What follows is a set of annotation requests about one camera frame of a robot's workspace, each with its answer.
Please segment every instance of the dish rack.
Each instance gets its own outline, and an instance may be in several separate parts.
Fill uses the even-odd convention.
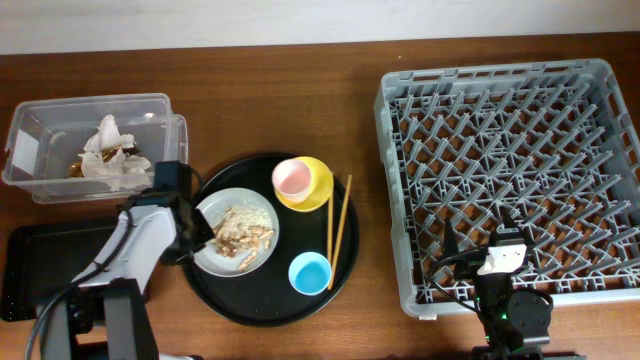
[[[536,243],[516,288],[556,305],[640,299],[640,143],[607,62],[389,73],[374,110],[407,314],[468,311],[426,278],[444,220],[463,251],[505,212]],[[451,268],[435,278],[472,305],[473,285]]]

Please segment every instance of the round black tray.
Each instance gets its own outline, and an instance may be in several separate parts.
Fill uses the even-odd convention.
[[[348,206],[334,287],[317,296],[296,292],[289,283],[291,261],[306,251],[326,255],[327,204],[309,213],[286,208],[276,198],[271,185],[271,172],[288,154],[266,154],[237,161],[215,175],[194,199],[198,204],[210,194],[232,187],[256,191],[276,210],[280,235],[273,254],[258,269],[239,277],[210,275],[190,262],[183,266],[189,284],[196,294],[220,315],[243,325],[279,326],[315,313],[340,291],[347,281],[358,254],[358,217],[352,202]],[[344,187],[335,179],[334,239],[344,199]]]

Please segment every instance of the chopsticks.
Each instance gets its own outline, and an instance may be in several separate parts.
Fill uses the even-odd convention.
[[[327,215],[327,260],[331,264],[331,250],[333,247],[333,192],[329,197],[329,214]]]
[[[342,201],[342,212],[340,212],[340,223],[338,224],[338,234],[336,235],[336,248],[335,253],[333,254],[333,259],[329,260],[330,262],[333,260],[331,265],[331,280],[329,280],[328,289],[331,290],[333,287],[333,280],[336,275],[336,265],[338,265],[338,256],[340,255],[340,245],[342,245],[342,233],[344,232],[344,221],[347,217],[347,206],[349,204],[349,193],[351,192],[351,175],[349,175],[349,180],[347,180],[347,190],[344,193],[344,200]],[[329,206],[333,207],[333,196],[329,198]]]

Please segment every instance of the black tray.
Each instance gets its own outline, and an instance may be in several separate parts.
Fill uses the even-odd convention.
[[[240,160],[215,175],[194,201],[197,204],[216,191],[242,187],[264,196],[278,215],[278,243],[273,254],[258,269],[239,277],[223,278],[210,275],[193,262],[183,266],[196,294],[214,311],[239,324],[279,326],[304,319],[336,296],[356,261],[358,218],[353,203],[349,202],[333,289],[317,296],[305,296],[291,287],[289,264],[297,255],[306,251],[327,252],[328,206],[325,204],[310,213],[299,213],[278,201],[271,185],[271,172],[280,161],[291,157],[288,154],[267,154]],[[337,231],[344,191],[342,184],[335,179],[334,231]]]
[[[109,240],[117,217],[24,226],[9,237],[0,317],[34,319],[43,293],[69,284]]]

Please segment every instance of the tissue paper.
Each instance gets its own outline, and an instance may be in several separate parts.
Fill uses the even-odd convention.
[[[110,178],[101,181],[107,183],[112,191],[151,185],[149,176],[123,177],[128,174],[144,174],[151,167],[147,158],[127,155],[123,151],[134,147],[133,135],[120,135],[113,115],[105,116],[100,122],[98,133],[85,144],[84,154],[79,154],[82,158],[82,175],[87,178]]]

